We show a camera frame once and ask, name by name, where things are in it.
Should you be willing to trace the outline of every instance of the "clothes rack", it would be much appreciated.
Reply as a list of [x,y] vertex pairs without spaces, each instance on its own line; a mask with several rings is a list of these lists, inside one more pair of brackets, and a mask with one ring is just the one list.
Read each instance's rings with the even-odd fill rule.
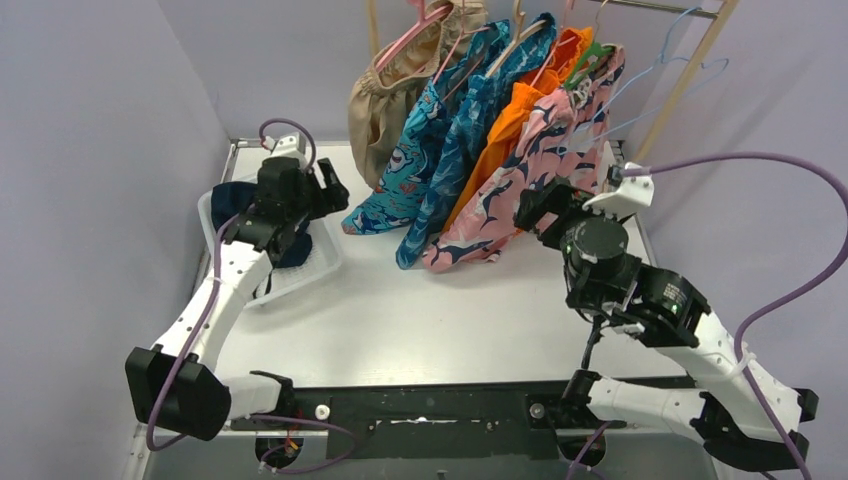
[[[589,1],[595,3],[603,2],[603,0]],[[653,125],[651,125],[651,129],[648,131],[647,135],[645,135],[645,138],[644,140],[642,140],[641,145],[639,145],[639,149],[637,150],[636,156],[633,157],[631,161],[639,163],[644,160],[645,157],[647,157],[648,154],[651,152],[651,148],[653,148],[654,143],[657,141],[657,138],[659,138],[666,125],[668,125],[668,121],[671,118],[671,114],[674,112],[674,109],[677,107],[677,104],[680,102],[680,99],[683,98],[684,93],[686,93],[686,89],[689,87],[689,84],[692,83],[692,79],[695,78],[695,74],[698,73],[698,70],[700,70],[701,63],[703,63],[704,58],[706,58],[707,53],[709,53],[710,49],[713,46],[713,43],[715,43],[716,38],[718,38],[718,35],[721,33],[721,30],[727,24],[727,20],[730,18],[730,15],[733,13],[733,11],[736,9],[736,6],[739,4],[739,0],[720,1],[721,6],[715,12],[707,10],[695,10],[689,13],[690,16],[710,20],[711,23],[709,27],[707,27],[707,30],[704,32],[704,35],[701,37],[701,42],[698,44],[698,47],[695,49],[695,52],[692,53],[691,60],[683,69],[683,72],[680,74],[680,77],[678,77],[677,83],[674,84],[674,87],[671,90],[671,94],[665,101],[665,104],[660,110],[659,115],[657,115],[657,118],[654,120]],[[366,7],[369,18],[369,33],[372,43],[372,53],[374,50],[373,45],[377,42],[377,11],[375,8],[373,8],[373,2],[374,0],[366,0]],[[682,14],[688,10],[687,8],[680,7],[677,5],[642,2],[638,0],[608,0],[607,4],[676,14]]]

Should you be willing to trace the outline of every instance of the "clothing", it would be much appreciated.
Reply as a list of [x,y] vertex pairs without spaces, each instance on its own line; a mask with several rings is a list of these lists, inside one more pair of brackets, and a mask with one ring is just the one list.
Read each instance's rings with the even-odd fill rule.
[[536,85],[533,86],[532,83],[536,79],[538,69],[527,73],[515,84],[512,90],[512,101],[503,109],[492,125],[492,129],[489,131],[488,145],[480,154],[480,159],[474,166],[474,171],[471,172],[468,183],[465,184],[453,211],[445,222],[443,231],[450,228],[459,212],[462,211],[477,190],[509,158],[512,151],[515,150],[521,128],[530,117],[533,106],[542,97],[549,95],[562,85],[571,71],[574,70],[577,60],[592,44],[592,38],[591,27],[583,30],[573,28],[564,30],[557,40],[557,45],[566,41],[569,42],[556,47],[551,63],[542,71]]
[[[487,30],[471,38],[465,57],[442,72],[437,82],[428,82],[406,120],[398,145],[374,193],[342,221],[345,233],[383,233],[409,225],[418,215],[451,119],[467,93],[466,75],[475,65],[477,70],[488,67],[510,42],[508,21],[487,26]],[[459,88],[444,100],[454,87]]]
[[[466,0],[464,12],[462,0],[436,0],[427,6],[427,13],[445,5],[454,6],[447,17],[424,29],[377,72],[377,62],[391,45],[385,47],[353,87],[348,108],[350,146],[356,168],[371,188],[377,187],[404,122],[428,79],[459,37],[460,22],[466,30],[476,30],[486,21],[485,2],[481,0]],[[459,42],[448,66],[465,55],[468,45],[468,39]]]
[[513,217],[525,189],[542,190],[556,176],[568,177],[583,190],[597,189],[603,133],[609,125],[607,112],[593,117],[612,97],[624,70],[623,48],[611,47],[605,63],[590,72],[575,92],[560,88],[536,104],[515,152],[424,253],[427,269],[441,272],[460,261],[497,260],[515,235]]
[[[227,223],[227,220],[244,212],[253,203],[256,196],[256,184],[250,182],[227,182],[212,188],[212,226],[215,231]],[[293,268],[306,263],[312,252],[312,236],[307,229],[309,222],[303,222],[295,231],[294,242],[283,254],[274,268]]]
[[485,71],[469,79],[468,95],[451,122],[436,172],[415,222],[395,255],[400,268],[410,268],[424,250],[427,237],[441,231],[468,175],[486,146],[486,134],[512,94],[513,84],[525,73],[539,68],[556,38],[556,22],[549,13],[534,21],[544,27],[521,42],[491,78]]

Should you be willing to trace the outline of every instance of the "shark print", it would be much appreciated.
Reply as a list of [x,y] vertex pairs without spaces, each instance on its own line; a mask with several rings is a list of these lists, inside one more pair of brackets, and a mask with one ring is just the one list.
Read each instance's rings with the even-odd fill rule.
[[[547,58],[558,34],[551,14],[543,13],[536,21],[541,20],[546,21],[545,26],[521,42],[491,77],[486,77],[486,68],[480,68],[468,79],[465,98],[447,132],[436,172],[424,193],[425,200],[397,249],[395,258],[400,268],[411,268],[427,248],[430,234],[441,232],[486,147],[495,119],[512,98],[513,85]],[[508,43],[509,39],[498,45],[484,63],[499,57]]]
[[[580,189],[597,190],[599,177],[605,176],[598,167],[609,116],[592,117],[605,108],[624,71],[624,49],[612,47],[612,53],[580,83],[576,95],[560,88],[536,103],[515,152],[424,252],[425,268],[442,272],[458,262],[497,260],[517,234],[513,218],[526,189],[541,190],[561,176]],[[587,145],[586,140],[595,136],[599,138]],[[551,220],[546,216],[537,227],[544,229]]]
[[436,172],[448,130],[451,112],[463,98],[457,92],[444,100],[457,79],[463,78],[481,54],[489,52],[490,42],[503,48],[509,42],[509,22],[489,24],[474,34],[468,51],[456,65],[432,79],[424,88],[404,124],[400,140],[374,192],[342,220],[342,230],[350,235],[372,235],[410,225],[418,215],[427,186]]

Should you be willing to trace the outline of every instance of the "wall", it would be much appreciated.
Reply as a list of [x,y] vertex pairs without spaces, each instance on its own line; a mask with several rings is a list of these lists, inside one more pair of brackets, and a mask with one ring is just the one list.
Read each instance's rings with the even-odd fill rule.
[[[523,9],[532,19],[542,11],[562,12],[563,3],[525,0]],[[691,7],[700,2],[674,3]],[[255,138],[262,121],[287,116],[321,139],[347,138],[348,97],[370,61],[364,0],[160,0],[160,4],[231,137]],[[512,18],[512,4],[512,0],[488,0],[490,18]],[[403,0],[379,0],[377,5],[383,45],[414,22],[415,11]],[[597,10],[597,3],[577,2],[568,23],[581,28],[594,25]],[[600,18],[600,39],[627,49],[626,80],[651,65],[675,16],[609,5]],[[687,23],[681,23],[681,34]],[[642,110],[659,72],[637,82],[617,101],[616,122]],[[622,130],[616,138],[626,133]]]
[[0,143],[2,477],[119,478],[226,136],[155,0],[0,0]]
[[[840,0],[774,0],[767,12],[763,2],[740,2],[712,55],[730,56],[730,69],[681,104],[647,163],[767,150],[808,158],[848,182],[845,18],[848,5]],[[680,53],[692,51],[700,28],[693,26]],[[660,82],[650,104],[672,80]],[[647,126],[633,132],[629,153]],[[845,237],[845,213],[829,187],[787,166],[704,166],[656,182],[658,195],[645,220],[659,263],[692,280],[731,331],[821,271]],[[802,428],[812,442],[816,478],[845,478],[848,471],[846,288],[843,268],[746,336],[775,376],[821,396],[819,418]]]

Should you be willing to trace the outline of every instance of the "orange garment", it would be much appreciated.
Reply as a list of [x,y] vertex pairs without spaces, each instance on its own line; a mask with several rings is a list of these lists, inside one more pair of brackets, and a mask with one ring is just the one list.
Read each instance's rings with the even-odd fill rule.
[[[486,183],[486,180],[503,165],[512,151],[515,150],[521,129],[527,119],[530,118],[533,106],[543,97],[553,93],[568,79],[568,75],[571,74],[577,60],[592,44],[592,37],[592,27],[583,30],[573,28],[564,30],[556,43],[558,45],[557,50],[554,52],[551,62],[545,67],[536,85],[531,86],[531,83],[536,78],[538,70],[527,73],[513,85],[512,100],[501,111],[489,131],[488,144],[483,153],[480,154],[474,171],[471,172],[468,183],[460,194],[442,232],[447,232],[450,229],[465,204],[473,198],[477,190]],[[569,39],[573,40],[559,46]]]

